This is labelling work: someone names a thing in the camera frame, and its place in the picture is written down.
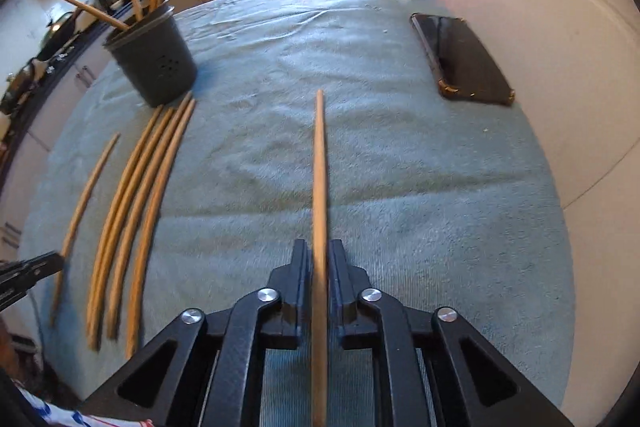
smartphone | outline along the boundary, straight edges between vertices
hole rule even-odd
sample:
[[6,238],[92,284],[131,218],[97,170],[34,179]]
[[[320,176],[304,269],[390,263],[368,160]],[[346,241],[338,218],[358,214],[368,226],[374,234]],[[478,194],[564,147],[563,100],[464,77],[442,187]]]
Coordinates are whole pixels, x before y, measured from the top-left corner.
[[464,20],[414,13],[411,22],[420,35],[442,96],[471,102],[513,103],[514,90]]

